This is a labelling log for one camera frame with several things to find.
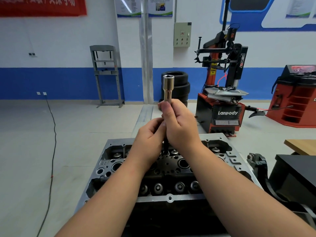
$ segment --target person's left hand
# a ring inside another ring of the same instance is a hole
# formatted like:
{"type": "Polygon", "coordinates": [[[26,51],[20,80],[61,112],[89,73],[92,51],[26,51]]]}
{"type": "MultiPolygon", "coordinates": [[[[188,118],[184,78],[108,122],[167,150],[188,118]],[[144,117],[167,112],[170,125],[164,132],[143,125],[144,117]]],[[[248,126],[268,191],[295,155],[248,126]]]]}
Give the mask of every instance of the person's left hand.
{"type": "Polygon", "coordinates": [[[142,171],[148,171],[161,153],[165,136],[166,124],[163,118],[152,119],[140,127],[127,158],[135,161],[142,171]]]}

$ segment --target yellow warning label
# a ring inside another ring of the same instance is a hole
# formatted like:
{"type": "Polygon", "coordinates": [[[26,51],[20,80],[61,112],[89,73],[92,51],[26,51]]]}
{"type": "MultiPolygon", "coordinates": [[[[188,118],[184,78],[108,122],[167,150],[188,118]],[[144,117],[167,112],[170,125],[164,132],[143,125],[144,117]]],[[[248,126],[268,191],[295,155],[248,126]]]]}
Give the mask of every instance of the yellow warning label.
{"type": "Polygon", "coordinates": [[[216,75],[216,69],[211,68],[210,75],[216,75]]]}

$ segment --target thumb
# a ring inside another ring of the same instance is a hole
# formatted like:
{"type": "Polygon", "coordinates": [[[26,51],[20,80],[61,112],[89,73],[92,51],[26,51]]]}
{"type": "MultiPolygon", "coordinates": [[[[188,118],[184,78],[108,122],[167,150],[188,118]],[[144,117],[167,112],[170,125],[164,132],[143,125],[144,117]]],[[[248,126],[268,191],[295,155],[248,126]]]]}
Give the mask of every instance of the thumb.
{"type": "Polygon", "coordinates": [[[166,122],[163,121],[154,134],[154,138],[156,138],[159,142],[162,142],[166,137],[167,126],[166,122]]]}
{"type": "Polygon", "coordinates": [[[169,102],[167,101],[162,102],[161,110],[162,110],[163,118],[167,126],[171,127],[173,125],[178,125],[176,115],[169,102]]]}

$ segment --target forearm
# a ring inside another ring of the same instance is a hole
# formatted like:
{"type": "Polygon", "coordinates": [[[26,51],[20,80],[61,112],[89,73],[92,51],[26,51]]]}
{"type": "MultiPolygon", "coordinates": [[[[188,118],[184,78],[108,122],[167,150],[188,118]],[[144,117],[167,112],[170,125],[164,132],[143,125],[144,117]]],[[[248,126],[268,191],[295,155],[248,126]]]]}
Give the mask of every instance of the forearm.
{"type": "Polygon", "coordinates": [[[139,164],[127,158],[56,236],[121,236],[143,176],[139,164]]]}
{"type": "Polygon", "coordinates": [[[316,236],[302,219],[200,145],[187,156],[205,197],[232,236],[316,236]]]}

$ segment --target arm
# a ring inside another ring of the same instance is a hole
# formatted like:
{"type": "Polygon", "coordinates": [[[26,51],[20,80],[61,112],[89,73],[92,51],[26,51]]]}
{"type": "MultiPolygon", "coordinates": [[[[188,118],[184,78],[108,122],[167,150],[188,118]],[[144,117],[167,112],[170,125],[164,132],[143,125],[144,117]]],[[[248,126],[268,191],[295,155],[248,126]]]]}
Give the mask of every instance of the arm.
{"type": "Polygon", "coordinates": [[[162,118],[153,119],[139,129],[126,161],[56,237],[121,236],[136,203],[143,176],[161,152],[166,134],[162,121],[162,118]]]}
{"type": "Polygon", "coordinates": [[[232,236],[316,236],[301,218],[205,147],[194,116],[182,103],[172,100],[172,106],[160,105],[169,142],[187,160],[206,199],[232,236]]]}

